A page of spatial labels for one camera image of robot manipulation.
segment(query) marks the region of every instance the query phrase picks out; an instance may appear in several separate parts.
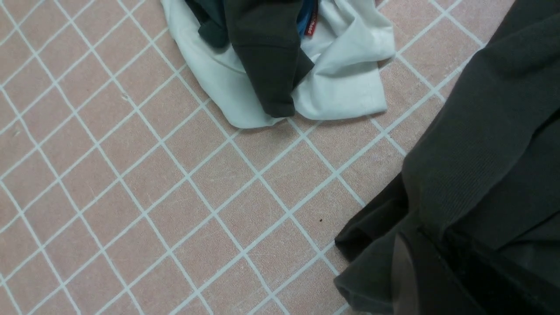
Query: white cloth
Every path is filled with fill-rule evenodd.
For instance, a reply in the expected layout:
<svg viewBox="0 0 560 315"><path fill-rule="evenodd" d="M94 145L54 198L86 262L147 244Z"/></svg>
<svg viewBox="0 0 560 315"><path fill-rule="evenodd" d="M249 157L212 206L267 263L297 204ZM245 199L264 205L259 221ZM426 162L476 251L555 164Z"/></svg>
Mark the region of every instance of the white cloth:
<svg viewBox="0 0 560 315"><path fill-rule="evenodd" d="M187 65L233 126L258 128L282 120L265 114L231 45L217 51L206 44L184 0L161 2L171 36ZM377 11L374 0L319 3L315 34L301 42L315 67L292 93L296 111L313 120L385 111L377 62L395 54L391 22Z"/></svg>

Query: dark green garment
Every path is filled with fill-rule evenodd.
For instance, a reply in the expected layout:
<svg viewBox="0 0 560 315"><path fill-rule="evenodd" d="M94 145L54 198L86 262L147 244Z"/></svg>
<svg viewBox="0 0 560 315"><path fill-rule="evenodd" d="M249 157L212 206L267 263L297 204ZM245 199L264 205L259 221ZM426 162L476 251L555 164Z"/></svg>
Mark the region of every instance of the dark green garment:
<svg viewBox="0 0 560 315"><path fill-rule="evenodd" d="M231 44L264 109L295 114L291 93L313 68L300 48L297 17L304 0L225 0Z"/></svg>
<svg viewBox="0 0 560 315"><path fill-rule="evenodd" d="M223 0L185 0L200 22L198 34L210 46L224 48L230 43L227 35Z"/></svg>
<svg viewBox="0 0 560 315"><path fill-rule="evenodd" d="M402 174L336 237L351 264L334 283L356 310L392 313L395 236L422 226L441 246L450 230L467 235L560 288L559 205L560 0L517 0Z"/></svg>

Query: pink tiled floor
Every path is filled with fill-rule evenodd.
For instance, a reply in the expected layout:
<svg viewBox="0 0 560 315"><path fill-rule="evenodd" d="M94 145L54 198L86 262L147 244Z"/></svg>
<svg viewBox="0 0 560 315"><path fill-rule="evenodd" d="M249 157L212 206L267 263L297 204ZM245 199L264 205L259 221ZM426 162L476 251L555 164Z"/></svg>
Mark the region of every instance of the pink tiled floor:
<svg viewBox="0 0 560 315"><path fill-rule="evenodd" d="M241 131L158 0L0 0L0 310L351 314L333 237L512 0L384 0L389 110Z"/></svg>

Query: red clothing label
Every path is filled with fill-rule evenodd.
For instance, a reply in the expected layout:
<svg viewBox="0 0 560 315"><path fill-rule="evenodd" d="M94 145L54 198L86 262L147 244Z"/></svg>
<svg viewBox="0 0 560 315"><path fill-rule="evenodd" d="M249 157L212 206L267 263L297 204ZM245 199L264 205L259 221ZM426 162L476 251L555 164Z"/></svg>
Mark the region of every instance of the red clothing label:
<svg viewBox="0 0 560 315"><path fill-rule="evenodd" d="M315 8L313 8L313 13L311 14L311 19L307 24L307 29L305 30L305 36L313 36L315 33L315 28L317 27L317 18L319 17L319 1L315 1Z"/></svg>

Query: blue fabric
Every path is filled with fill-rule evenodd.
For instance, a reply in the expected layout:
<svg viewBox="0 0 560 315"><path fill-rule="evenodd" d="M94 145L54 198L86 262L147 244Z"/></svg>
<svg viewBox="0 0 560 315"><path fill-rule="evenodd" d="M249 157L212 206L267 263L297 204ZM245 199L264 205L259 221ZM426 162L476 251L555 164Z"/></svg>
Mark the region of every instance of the blue fabric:
<svg viewBox="0 0 560 315"><path fill-rule="evenodd" d="M300 14L297 16L297 31L300 37L305 36L305 30L313 15L316 0L304 0L304 5L301 7Z"/></svg>

